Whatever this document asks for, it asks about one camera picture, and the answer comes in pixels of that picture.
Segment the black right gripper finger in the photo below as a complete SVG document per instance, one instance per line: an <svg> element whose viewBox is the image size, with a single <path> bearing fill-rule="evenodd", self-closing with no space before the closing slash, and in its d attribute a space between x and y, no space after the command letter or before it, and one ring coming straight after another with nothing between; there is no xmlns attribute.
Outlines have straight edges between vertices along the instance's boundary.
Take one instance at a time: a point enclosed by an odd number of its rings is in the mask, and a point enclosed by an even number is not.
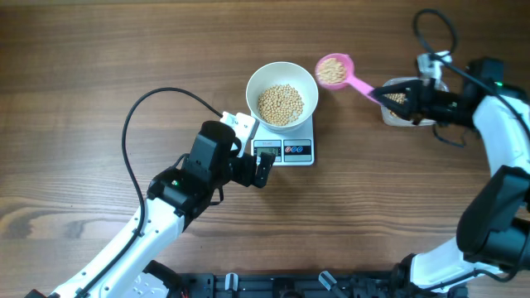
<svg viewBox="0 0 530 298"><path fill-rule="evenodd" d="M406 97L406 102L403 105L393 102L391 99L386 98L385 95L379 99L379 102L385 108L395 112L400 118L412 121L413 124L418 124L418 94L408 95Z"/></svg>
<svg viewBox="0 0 530 298"><path fill-rule="evenodd" d="M380 99L388 94L404 94L415 95L422 88L422 81L420 79L405 79L399 82L374 88L369 95L374 99Z"/></svg>

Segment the pink plastic scoop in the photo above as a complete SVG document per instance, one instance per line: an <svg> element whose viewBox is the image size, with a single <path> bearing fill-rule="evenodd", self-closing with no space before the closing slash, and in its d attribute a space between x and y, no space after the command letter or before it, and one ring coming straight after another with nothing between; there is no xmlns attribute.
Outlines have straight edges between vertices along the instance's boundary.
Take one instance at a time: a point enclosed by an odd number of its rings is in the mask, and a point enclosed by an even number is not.
<svg viewBox="0 0 530 298"><path fill-rule="evenodd" d="M325 89L338 90L350 86L365 98L380 104L370 96L373 87L354 75L354 62L346 54L334 53L321 58L316 65L316 79Z"/></svg>

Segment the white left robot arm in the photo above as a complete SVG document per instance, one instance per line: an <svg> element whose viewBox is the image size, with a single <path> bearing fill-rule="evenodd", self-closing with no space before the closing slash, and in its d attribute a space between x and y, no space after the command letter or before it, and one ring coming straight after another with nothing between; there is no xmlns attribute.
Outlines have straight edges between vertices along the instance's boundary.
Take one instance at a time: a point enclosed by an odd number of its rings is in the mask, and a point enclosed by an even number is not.
<svg viewBox="0 0 530 298"><path fill-rule="evenodd" d="M271 154L249 155L244 148L258 129L253 117L207 121L179 166L155 176L126 226L79 273L57 286L52 296L179 297L176 274L155 256L176 241L233 181L263 188L274 162Z"/></svg>

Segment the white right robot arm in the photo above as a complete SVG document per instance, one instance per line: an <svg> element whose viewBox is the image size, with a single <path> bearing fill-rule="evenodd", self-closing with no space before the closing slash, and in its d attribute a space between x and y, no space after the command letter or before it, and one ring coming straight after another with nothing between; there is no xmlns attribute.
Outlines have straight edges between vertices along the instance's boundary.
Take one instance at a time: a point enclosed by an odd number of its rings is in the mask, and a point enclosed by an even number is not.
<svg viewBox="0 0 530 298"><path fill-rule="evenodd" d="M491 178L460 217L456 236L407 260L413 295L448 292L488 276L508 282L529 268L529 222L517 217L529 205L529 102L503 82L504 64L472 60L460 93L437 90L436 79L378 87L369 95L399 117L429 118L473 128L484 143Z"/></svg>

